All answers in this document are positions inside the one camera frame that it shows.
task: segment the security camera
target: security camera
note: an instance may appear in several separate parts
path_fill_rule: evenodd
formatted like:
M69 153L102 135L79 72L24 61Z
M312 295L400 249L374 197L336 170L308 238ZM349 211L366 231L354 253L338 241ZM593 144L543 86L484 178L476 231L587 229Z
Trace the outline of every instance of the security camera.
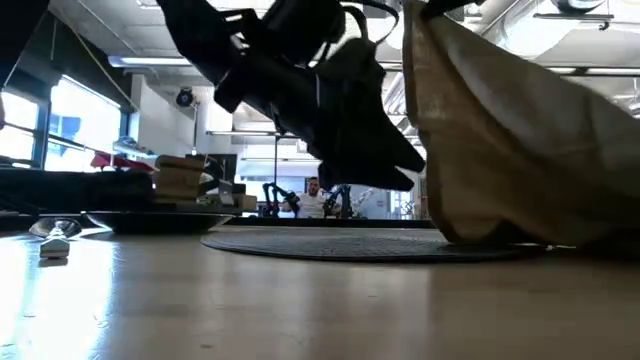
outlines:
M193 90L191 88L182 88L176 97L176 104L180 107L190 107L193 104Z

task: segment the window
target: window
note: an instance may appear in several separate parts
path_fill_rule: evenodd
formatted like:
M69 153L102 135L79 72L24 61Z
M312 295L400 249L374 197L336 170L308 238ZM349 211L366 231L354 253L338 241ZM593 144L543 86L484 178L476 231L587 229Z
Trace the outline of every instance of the window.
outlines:
M2 93L5 121L27 129L35 129L38 121L38 105L11 93Z
M3 92L7 126L0 131L0 155L14 159L33 158L33 130L38 121L38 105L18 95Z
M0 131L0 155L31 160L33 142L33 134L7 126Z
M90 165L94 154L92 150L80 150L50 140L47 146L47 161L44 169L47 171L95 172L98 169L94 169Z
M116 103L68 77L51 89L50 135L111 152L120 135L120 116Z
M51 89L45 170L92 172L94 150L111 153L120 136L119 106L68 77Z

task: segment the round black mat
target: round black mat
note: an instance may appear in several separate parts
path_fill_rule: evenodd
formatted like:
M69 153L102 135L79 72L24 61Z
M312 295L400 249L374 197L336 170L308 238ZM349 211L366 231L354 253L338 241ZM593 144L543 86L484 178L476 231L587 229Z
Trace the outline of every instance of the round black mat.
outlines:
M479 262L544 252L536 246L453 245L435 230L261 228L215 232L202 243L252 255L360 262Z

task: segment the desk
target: desk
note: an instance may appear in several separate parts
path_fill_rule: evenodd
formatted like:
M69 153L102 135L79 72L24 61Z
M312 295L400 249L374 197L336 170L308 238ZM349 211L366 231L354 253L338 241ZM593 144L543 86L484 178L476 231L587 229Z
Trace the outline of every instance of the desk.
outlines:
M304 262L198 240L89 232L61 265L33 238L0 239L0 358L640 356L640 267Z

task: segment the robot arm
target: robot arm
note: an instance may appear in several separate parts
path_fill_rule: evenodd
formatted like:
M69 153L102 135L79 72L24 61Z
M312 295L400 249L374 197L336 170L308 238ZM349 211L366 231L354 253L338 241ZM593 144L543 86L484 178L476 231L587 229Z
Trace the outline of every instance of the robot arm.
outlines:
M384 113L377 43L350 39L309 66L323 45L344 33L338 0L278 0L262 19L251 9L218 11L206 0L158 4L180 53L215 85L215 101L229 112L245 102L280 132L300 136L322 160L322 187L413 186L396 167L421 171L424 160Z
M273 201L269 196L269 189L272 189ZM295 217L298 217L298 213L300 212L300 206L298 205L298 202L300 201L300 198L298 198L298 196L294 192L288 192L275 183L263 184L262 190L264 191L264 196L267 203L264 217L278 217L278 212L280 211L278 194L282 195L282 197L284 198L284 201L288 205L288 210L293 211Z
M340 185L335 192L324 202L323 210L325 219L334 215L337 212L337 200L338 196L341 197L342 203L340 204L340 218L349 219L353 217L353 209L351 207L351 186Z

